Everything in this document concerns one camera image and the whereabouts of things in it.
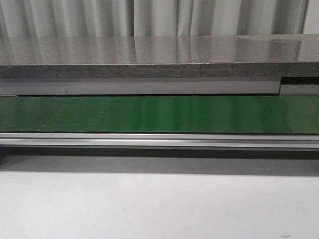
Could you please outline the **green conveyor belt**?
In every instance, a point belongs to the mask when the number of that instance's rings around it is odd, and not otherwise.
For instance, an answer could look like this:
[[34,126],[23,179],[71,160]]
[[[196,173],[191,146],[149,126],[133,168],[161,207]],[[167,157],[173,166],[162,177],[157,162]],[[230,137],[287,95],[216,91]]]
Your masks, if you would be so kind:
[[2,97],[2,132],[318,134],[317,96]]

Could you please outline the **grey stone counter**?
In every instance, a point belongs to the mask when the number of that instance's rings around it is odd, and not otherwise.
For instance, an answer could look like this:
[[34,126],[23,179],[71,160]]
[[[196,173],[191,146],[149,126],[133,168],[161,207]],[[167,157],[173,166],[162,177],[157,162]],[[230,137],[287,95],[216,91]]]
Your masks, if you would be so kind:
[[317,95],[319,36],[3,37],[0,93]]

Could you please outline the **white pleated curtain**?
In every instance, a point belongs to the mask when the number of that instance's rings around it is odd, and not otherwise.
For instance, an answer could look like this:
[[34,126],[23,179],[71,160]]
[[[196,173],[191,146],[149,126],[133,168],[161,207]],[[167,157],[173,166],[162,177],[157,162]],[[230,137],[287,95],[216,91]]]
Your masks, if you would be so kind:
[[3,0],[2,37],[318,33],[316,0]]

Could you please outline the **aluminium conveyor frame rail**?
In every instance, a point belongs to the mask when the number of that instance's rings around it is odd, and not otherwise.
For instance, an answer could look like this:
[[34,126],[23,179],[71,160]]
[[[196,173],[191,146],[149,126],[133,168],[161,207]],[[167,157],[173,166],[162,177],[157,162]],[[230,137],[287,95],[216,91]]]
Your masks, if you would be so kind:
[[44,147],[207,147],[317,150],[309,134],[1,133],[2,146]]

